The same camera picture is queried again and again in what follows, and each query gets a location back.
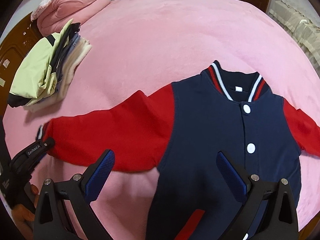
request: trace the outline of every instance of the white snap button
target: white snap button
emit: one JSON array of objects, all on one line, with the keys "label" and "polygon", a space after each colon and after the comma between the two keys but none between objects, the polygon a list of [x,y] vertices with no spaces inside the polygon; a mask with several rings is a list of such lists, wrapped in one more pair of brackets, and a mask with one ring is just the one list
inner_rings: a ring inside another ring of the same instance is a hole
[{"label": "white snap button", "polygon": [[243,110],[244,110],[244,112],[247,113],[247,114],[250,114],[250,112],[251,112],[250,106],[248,106],[248,105],[244,105],[244,106],[243,106]]},{"label": "white snap button", "polygon": [[253,143],[249,143],[247,145],[247,152],[248,153],[254,153],[255,150],[256,150],[256,146]]}]

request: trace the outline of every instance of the red sleeve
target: red sleeve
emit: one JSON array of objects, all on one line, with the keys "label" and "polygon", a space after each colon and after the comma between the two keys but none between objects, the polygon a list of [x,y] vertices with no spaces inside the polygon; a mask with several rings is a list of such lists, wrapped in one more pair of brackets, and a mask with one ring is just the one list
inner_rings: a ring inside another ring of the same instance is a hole
[{"label": "red sleeve", "polygon": [[110,110],[60,117],[44,125],[42,140],[52,137],[48,154],[88,166],[105,149],[115,152],[115,171],[145,171],[156,167],[168,145],[174,119],[172,86],[150,96],[137,91]]},{"label": "red sleeve", "polygon": [[320,156],[320,128],[301,109],[296,110],[284,99],[284,116],[301,150]]}]

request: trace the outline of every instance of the striped ribbed collar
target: striped ribbed collar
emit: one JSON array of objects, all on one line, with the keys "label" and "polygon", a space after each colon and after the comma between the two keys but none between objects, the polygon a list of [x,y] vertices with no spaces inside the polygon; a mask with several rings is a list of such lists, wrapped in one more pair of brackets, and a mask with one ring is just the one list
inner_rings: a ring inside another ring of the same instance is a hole
[{"label": "striped ribbed collar", "polygon": [[217,60],[205,71],[217,91],[232,101],[252,102],[269,89],[268,84],[258,72],[250,74],[229,72],[222,69]]}]

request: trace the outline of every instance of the pink blanket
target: pink blanket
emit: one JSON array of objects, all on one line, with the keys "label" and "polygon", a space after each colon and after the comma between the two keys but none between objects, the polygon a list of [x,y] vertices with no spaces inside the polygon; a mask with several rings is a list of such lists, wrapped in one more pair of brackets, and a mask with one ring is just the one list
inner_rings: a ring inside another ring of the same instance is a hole
[{"label": "pink blanket", "polygon": [[[139,89],[150,95],[172,81],[198,74],[215,59],[229,71],[260,72],[274,93],[320,125],[320,79],[312,65],[278,24],[248,3],[115,0],[89,19],[80,34],[90,40],[92,49],[79,65],[64,101],[35,114],[7,109],[4,127],[12,156],[34,140],[40,124],[53,117],[109,109]],[[320,210],[320,159],[304,153],[300,163],[301,229]],[[48,177],[66,180],[84,170],[47,156],[32,183],[41,187]],[[157,179],[156,169],[111,173],[91,206],[115,240],[144,239]]]},{"label": "pink blanket", "polygon": [[110,0],[53,0],[40,14],[37,26],[43,36],[60,32],[73,19],[82,25],[110,3]]}]

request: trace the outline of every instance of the blue textured gripper pad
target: blue textured gripper pad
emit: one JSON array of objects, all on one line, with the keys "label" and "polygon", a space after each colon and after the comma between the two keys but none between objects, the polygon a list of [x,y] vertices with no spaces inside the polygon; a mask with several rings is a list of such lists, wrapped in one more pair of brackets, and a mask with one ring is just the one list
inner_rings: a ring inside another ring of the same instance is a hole
[{"label": "blue textured gripper pad", "polygon": [[218,153],[216,163],[236,201],[244,204],[248,199],[247,186],[244,181],[222,152]]},{"label": "blue textured gripper pad", "polygon": [[110,150],[85,185],[84,199],[88,204],[97,200],[113,165],[115,165],[115,153]]}]

